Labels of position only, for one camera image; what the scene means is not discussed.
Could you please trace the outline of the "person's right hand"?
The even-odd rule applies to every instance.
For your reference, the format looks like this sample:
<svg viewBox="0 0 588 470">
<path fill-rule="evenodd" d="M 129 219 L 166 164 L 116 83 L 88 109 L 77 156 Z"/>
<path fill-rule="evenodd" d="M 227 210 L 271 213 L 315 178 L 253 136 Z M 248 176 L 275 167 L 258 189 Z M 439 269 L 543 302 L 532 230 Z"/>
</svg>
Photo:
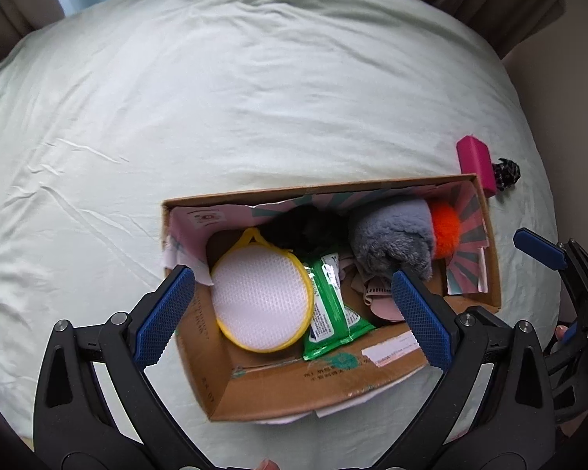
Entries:
<svg viewBox="0 0 588 470">
<path fill-rule="evenodd" d="M 555 338 L 557 339 L 557 342 L 561 345 L 564 345 L 568 339 L 568 332 L 569 332 L 569 327 L 564 326 L 564 325 L 558 325 L 555 327 L 555 331 L 554 331 L 554 335 Z"/>
</svg>

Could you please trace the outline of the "person's left hand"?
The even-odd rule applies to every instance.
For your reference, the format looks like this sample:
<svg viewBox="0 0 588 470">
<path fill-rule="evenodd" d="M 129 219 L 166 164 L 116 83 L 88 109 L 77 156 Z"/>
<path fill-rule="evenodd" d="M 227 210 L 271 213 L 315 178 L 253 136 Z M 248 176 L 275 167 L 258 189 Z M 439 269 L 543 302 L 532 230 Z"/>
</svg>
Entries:
<svg viewBox="0 0 588 470">
<path fill-rule="evenodd" d="M 257 470 L 280 470 L 280 468 L 278 464 L 276 464 L 274 461 L 271 461 L 270 459 L 265 459 L 264 461 L 261 461 L 261 463 L 257 467 Z"/>
</svg>

